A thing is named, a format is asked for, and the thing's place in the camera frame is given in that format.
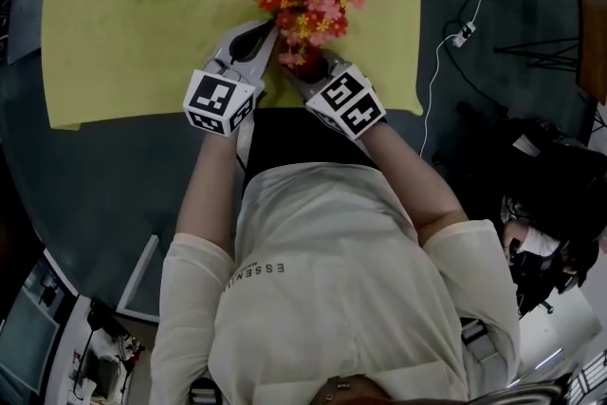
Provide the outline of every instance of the hair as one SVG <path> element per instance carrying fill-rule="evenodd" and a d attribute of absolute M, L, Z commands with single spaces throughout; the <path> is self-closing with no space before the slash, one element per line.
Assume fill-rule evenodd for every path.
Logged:
<path fill-rule="evenodd" d="M 598 259 L 598 240 L 590 243 L 577 243 L 569 247 L 569 261 L 566 265 L 573 267 L 578 273 L 578 286 L 581 286 L 588 271 Z"/>

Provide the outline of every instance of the white sleeve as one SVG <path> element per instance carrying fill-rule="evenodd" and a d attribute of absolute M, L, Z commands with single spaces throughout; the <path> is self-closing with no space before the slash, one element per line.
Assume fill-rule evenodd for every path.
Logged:
<path fill-rule="evenodd" d="M 490 221 L 439 231 L 424 246 L 440 271 L 460 318 L 478 319 L 497 352 L 479 361 L 465 348 L 470 398 L 505 388 L 519 366 L 521 328 L 516 287 Z"/>
<path fill-rule="evenodd" d="M 527 236 L 521 243 L 517 253 L 528 251 L 541 257 L 549 257 L 559 248 L 559 241 L 551 238 L 535 228 L 529 227 Z"/>
<path fill-rule="evenodd" d="M 234 262 L 217 245 L 175 236 L 162 269 L 160 324 L 152 353 L 152 405 L 183 405 L 207 368 L 213 323 Z"/>

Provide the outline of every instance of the table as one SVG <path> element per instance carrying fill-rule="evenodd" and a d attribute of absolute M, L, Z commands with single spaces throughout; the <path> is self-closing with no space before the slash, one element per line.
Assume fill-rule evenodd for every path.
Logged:
<path fill-rule="evenodd" d="M 333 48 L 386 108 L 421 113 L 415 82 L 420 0 L 367 0 Z M 221 35 L 263 13 L 245 0 L 45 0 L 42 44 L 51 127 L 182 111 L 194 68 Z M 271 70 L 263 106 L 301 106 Z"/>

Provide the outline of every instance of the dark gray floor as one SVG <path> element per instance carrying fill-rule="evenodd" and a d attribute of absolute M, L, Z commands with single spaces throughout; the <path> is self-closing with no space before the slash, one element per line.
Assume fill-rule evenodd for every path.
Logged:
<path fill-rule="evenodd" d="M 424 106 L 434 50 L 463 1 L 422 0 L 417 92 Z M 474 9 L 473 2 L 465 20 Z M 547 118 L 578 137 L 588 114 L 573 74 L 529 70 L 523 59 L 492 52 L 494 46 L 575 36 L 577 21 L 576 0 L 484 0 L 477 32 L 454 56 L 510 116 Z M 442 52 L 426 159 L 438 150 L 456 151 L 470 137 L 455 111 L 460 101 L 488 120 L 493 114 L 492 104 L 462 81 Z M 50 130 L 39 52 L 1 68 L 0 106 L 3 148 L 36 230 L 82 293 L 116 304 L 150 234 L 161 235 L 166 252 L 202 135 L 179 114 L 89 123 L 79 132 Z M 421 146 L 422 117 L 391 112 L 388 120 L 414 148 Z M 159 280 L 154 262 L 133 302 L 137 310 L 157 309 Z"/>

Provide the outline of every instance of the desk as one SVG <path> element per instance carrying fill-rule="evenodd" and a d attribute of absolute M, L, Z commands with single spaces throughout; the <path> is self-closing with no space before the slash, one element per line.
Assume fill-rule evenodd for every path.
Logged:
<path fill-rule="evenodd" d="M 386 108 L 421 113 L 415 92 L 420 0 L 367 0 L 333 47 Z M 264 18 L 246 0 L 45 0 L 42 55 L 51 127 L 181 113 L 193 69 L 230 28 Z M 302 106 L 278 70 L 262 106 Z"/>

